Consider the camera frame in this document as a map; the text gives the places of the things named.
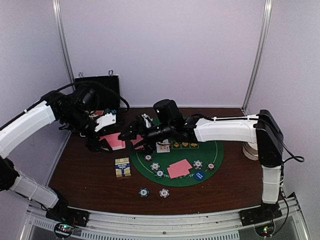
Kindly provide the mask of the dealt card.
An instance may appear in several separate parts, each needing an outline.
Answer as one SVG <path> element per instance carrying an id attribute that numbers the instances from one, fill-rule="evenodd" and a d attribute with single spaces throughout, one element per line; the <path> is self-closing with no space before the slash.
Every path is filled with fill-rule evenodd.
<path id="1" fill-rule="evenodd" d="M 143 144 L 140 145 L 140 143 L 143 142 L 143 138 L 142 139 L 132 139 L 130 142 L 132 143 L 132 147 L 134 150 L 139 150 L 139 149 L 143 149 L 144 146 Z"/>

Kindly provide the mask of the pink playing cards pile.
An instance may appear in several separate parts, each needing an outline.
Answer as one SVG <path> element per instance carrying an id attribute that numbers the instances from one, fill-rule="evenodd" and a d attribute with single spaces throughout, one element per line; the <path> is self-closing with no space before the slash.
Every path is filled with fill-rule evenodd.
<path id="1" fill-rule="evenodd" d="M 106 140 L 108 144 L 111 146 L 112 150 L 114 151 L 125 149 L 126 142 L 118 139 L 120 134 L 121 134 L 120 132 L 117 132 L 117 133 L 101 136 L 100 141 Z"/>

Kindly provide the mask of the brown chip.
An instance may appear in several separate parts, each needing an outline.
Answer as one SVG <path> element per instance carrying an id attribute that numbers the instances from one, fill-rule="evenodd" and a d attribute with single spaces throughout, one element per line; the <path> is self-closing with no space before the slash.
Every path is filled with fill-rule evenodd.
<path id="1" fill-rule="evenodd" d="M 144 156 L 144 160 L 145 160 L 146 162 L 151 162 L 151 161 L 153 160 L 153 156 L 152 156 L 151 154 L 146 154 L 146 155 Z"/>
<path id="2" fill-rule="evenodd" d="M 213 170 L 215 170 L 215 168 L 216 168 L 216 165 L 214 164 L 214 163 L 208 163 L 207 164 L 207 170 L 208 171 L 213 171 Z"/>

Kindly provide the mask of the blue beige chip mat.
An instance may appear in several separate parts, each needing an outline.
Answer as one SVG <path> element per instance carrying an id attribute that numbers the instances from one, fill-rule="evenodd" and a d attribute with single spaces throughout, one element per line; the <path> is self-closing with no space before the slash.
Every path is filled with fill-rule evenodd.
<path id="1" fill-rule="evenodd" d="M 158 163 L 158 162 L 153 162 L 151 165 L 150 165 L 150 168 L 152 171 L 157 171 L 159 170 L 161 167 L 161 165 Z"/>
<path id="2" fill-rule="evenodd" d="M 203 167 L 203 162 L 200 161 L 200 160 L 195 160 L 195 161 L 193 162 L 193 167 L 194 167 L 196 170 L 200 170 L 200 169 L 202 169 L 202 167 Z"/>

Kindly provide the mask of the blue green chip mat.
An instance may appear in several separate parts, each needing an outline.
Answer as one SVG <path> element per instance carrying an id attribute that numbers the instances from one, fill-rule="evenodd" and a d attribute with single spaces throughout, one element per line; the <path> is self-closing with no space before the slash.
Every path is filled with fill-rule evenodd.
<path id="1" fill-rule="evenodd" d="M 165 172 L 164 172 L 163 170 L 161 170 L 161 169 L 158 169 L 158 170 L 156 170 L 156 171 L 154 172 L 154 176 L 155 176 L 156 178 L 163 178 L 164 175 L 165 175 Z"/>

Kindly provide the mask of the blue beige 10 chip stack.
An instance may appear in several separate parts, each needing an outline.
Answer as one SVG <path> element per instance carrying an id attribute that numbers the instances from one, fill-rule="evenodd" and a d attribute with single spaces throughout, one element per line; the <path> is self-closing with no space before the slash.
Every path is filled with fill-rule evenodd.
<path id="1" fill-rule="evenodd" d="M 159 191 L 159 196 L 161 198 L 167 198 L 170 196 L 170 191 L 166 188 L 162 188 L 160 191 Z"/>

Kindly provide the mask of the blue small blind button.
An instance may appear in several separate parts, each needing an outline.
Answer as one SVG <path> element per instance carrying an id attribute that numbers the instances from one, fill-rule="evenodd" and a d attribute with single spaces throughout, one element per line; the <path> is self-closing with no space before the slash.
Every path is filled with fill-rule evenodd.
<path id="1" fill-rule="evenodd" d="M 206 178 L 205 173 L 202 171 L 196 171 L 193 176 L 197 181 L 203 181 Z"/>

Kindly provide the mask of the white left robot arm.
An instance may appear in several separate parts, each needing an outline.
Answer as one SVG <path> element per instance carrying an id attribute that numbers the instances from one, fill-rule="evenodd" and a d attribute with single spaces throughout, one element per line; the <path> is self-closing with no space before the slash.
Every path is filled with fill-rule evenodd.
<path id="1" fill-rule="evenodd" d="M 97 85 L 122 101 L 129 109 L 129 103 L 112 89 L 93 80 L 67 84 L 43 95 L 37 102 L 8 121 L 0 128 L 0 189 L 12 191 L 31 201 L 39 203 L 44 210 L 61 222 L 72 218 L 67 200 L 56 190 L 37 183 L 26 176 L 9 160 L 10 153 L 38 130 L 59 121 L 67 130 L 85 137 L 85 146 L 91 152 L 112 153 L 106 139 L 101 139 L 101 130 L 116 123 L 116 116 L 108 113 L 90 118 L 91 100 L 100 96 L 92 88 Z"/>

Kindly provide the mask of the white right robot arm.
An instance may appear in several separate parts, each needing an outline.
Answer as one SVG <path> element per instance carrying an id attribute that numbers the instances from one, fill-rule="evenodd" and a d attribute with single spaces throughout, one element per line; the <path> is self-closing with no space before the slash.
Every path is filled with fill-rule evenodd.
<path id="1" fill-rule="evenodd" d="M 160 121 L 150 122 L 149 116 L 137 115 L 120 133 L 119 139 L 134 140 L 141 136 L 138 146 L 146 153 L 152 153 L 156 144 L 173 138 L 178 142 L 204 143 L 231 141 L 255 144 L 259 163 L 262 167 L 262 197 L 256 210 L 259 220 L 268 220 L 275 212 L 283 180 L 287 151 L 290 160 L 303 163 L 305 158 L 293 154 L 284 143 L 284 135 L 268 110 L 259 114 L 236 117 L 208 117 L 199 113 L 184 118 L 178 108 L 155 107 Z"/>

